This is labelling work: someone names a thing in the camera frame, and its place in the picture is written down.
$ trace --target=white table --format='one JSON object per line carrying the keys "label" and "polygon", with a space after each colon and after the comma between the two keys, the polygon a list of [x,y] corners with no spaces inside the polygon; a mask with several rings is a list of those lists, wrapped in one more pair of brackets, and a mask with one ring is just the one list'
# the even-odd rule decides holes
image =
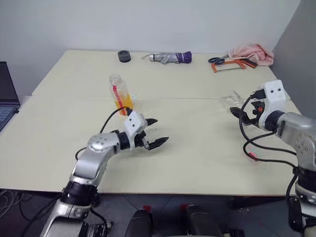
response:
{"label": "white table", "polygon": [[[160,148],[138,148],[113,157],[98,187],[107,193],[284,195],[291,167],[249,160],[238,121],[215,99],[143,97],[136,108],[158,123],[149,139],[169,136]],[[32,96],[0,135],[0,187],[61,191],[75,164],[75,152],[96,134],[115,109],[111,98]],[[291,101],[287,109],[297,112]],[[105,131],[122,128],[114,116]],[[247,127],[250,137],[260,131]],[[288,148],[276,137],[261,144]],[[296,157],[251,148],[261,158]]]}
{"label": "white table", "polygon": [[109,76],[120,74],[129,93],[154,98],[220,99],[233,90],[247,98],[261,84],[276,80],[269,67],[214,73],[208,59],[217,54],[193,54],[192,63],[163,65],[131,52],[121,63],[117,52],[69,50],[34,90],[36,96],[110,96]]}

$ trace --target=pink towel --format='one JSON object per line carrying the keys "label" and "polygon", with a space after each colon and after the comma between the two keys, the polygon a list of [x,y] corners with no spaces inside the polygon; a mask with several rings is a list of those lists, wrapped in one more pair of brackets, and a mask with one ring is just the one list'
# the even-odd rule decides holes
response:
{"label": "pink towel", "polygon": [[270,66],[273,64],[274,54],[260,44],[253,44],[250,46],[243,46],[235,48],[228,52],[231,59],[248,58],[256,62],[259,66]]}

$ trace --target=plastic bottle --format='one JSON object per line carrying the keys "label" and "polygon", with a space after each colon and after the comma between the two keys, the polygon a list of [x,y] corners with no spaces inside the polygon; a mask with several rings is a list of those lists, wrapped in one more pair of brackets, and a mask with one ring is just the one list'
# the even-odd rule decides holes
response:
{"label": "plastic bottle", "polygon": [[[118,74],[110,76],[110,92],[117,108],[126,106],[133,109],[133,101],[128,93],[126,83]],[[127,115],[126,110],[121,110],[119,113]]]}

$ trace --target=floor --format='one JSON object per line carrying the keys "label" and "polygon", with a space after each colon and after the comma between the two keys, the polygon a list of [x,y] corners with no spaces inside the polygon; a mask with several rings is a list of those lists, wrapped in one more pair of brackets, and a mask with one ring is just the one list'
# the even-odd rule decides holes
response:
{"label": "floor", "polygon": [[[100,204],[95,209],[113,222],[109,237],[123,237],[132,215],[144,205],[152,207],[155,237],[185,235],[181,221],[182,204],[203,207],[213,214],[222,230],[243,229],[246,237],[300,236],[287,224],[287,207],[284,201],[232,211],[227,206],[229,199],[230,197],[201,195],[106,195],[100,196]],[[25,215],[31,218],[49,201],[49,198],[34,196],[30,201],[22,202],[22,209]],[[47,216],[35,221],[25,236],[38,236],[46,219]],[[89,215],[87,222],[100,221]],[[20,236],[27,223],[22,218],[18,205],[13,206],[0,219],[0,236]]]}

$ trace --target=yellow liquid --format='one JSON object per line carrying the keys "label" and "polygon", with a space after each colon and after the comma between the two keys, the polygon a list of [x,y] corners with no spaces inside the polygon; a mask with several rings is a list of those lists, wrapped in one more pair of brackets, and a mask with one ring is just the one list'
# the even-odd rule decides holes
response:
{"label": "yellow liquid", "polygon": [[[127,94],[127,96],[119,95],[119,97],[121,99],[121,102],[122,102],[123,106],[126,106],[126,107],[129,107],[130,109],[133,109],[133,101],[132,101],[132,99],[131,99],[129,94]],[[119,104],[117,99],[115,100],[115,104],[116,104],[117,108],[121,107],[121,105]],[[125,115],[125,116],[127,115],[126,110],[120,110],[119,113],[121,115]]]}

